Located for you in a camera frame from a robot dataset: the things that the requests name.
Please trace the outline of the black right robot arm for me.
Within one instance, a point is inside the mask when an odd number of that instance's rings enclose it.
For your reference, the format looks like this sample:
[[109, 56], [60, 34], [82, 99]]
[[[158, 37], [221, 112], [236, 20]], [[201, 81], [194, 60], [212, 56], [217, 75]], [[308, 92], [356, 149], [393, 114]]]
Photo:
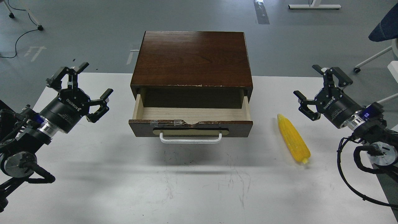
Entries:
[[298, 98], [298, 108], [310, 120], [326, 117], [336, 128], [348, 127], [352, 134], [340, 140], [337, 148], [337, 169], [347, 187], [362, 200], [391, 207], [396, 204], [384, 203], [368, 197], [354, 189], [346, 180], [341, 167], [341, 153], [347, 142], [357, 143], [353, 159], [357, 168], [370, 174], [386, 174], [397, 182], [397, 132], [388, 129], [383, 118], [383, 106], [374, 102], [360, 106], [344, 93], [343, 88], [353, 81], [338, 67], [322, 68], [313, 65], [323, 77], [323, 87], [313, 100], [307, 99], [300, 91], [294, 91]]

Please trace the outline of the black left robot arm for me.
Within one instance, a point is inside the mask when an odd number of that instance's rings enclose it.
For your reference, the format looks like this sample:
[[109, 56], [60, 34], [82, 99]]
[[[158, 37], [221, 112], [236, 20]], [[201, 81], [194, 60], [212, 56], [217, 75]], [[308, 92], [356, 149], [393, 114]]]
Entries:
[[88, 65], [63, 67], [47, 78], [46, 86], [58, 95], [39, 113], [30, 105], [18, 113], [1, 102], [1, 171], [10, 177], [1, 184], [2, 212], [8, 205], [7, 197], [24, 182], [55, 182], [55, 177], [37, 163], [36, 152], [44, 144], [49, 145], [58, 131], [71, 131], [82, 117], [95, 123], [109, 111], [108, 98], [113, 89], [92, 100], [78, 87], [78, 74]]

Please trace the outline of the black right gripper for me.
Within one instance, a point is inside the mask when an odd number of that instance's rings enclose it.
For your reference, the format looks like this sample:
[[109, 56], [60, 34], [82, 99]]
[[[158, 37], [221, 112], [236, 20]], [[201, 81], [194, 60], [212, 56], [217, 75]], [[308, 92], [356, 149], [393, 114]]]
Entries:
[[[312, 68], [323, 77], [323, 88], [315, 96], [315, 100], [308, 100], [300, 91], [293, 91], [300, 104], [298, 110], [312, 121], [320, 119], [323, 114], [340, 129], [355, 112], [362, 110], [362, 106], [343, 92], [344, 87], [353, 84], [353, 80], [339, 67], [322, 68], [320, 65], [312, 65]], [[338, 87], [335, 86], [334, 77], [338, 79]], [[316, 106], [317, 111], [312, 111], [308, 105]]]

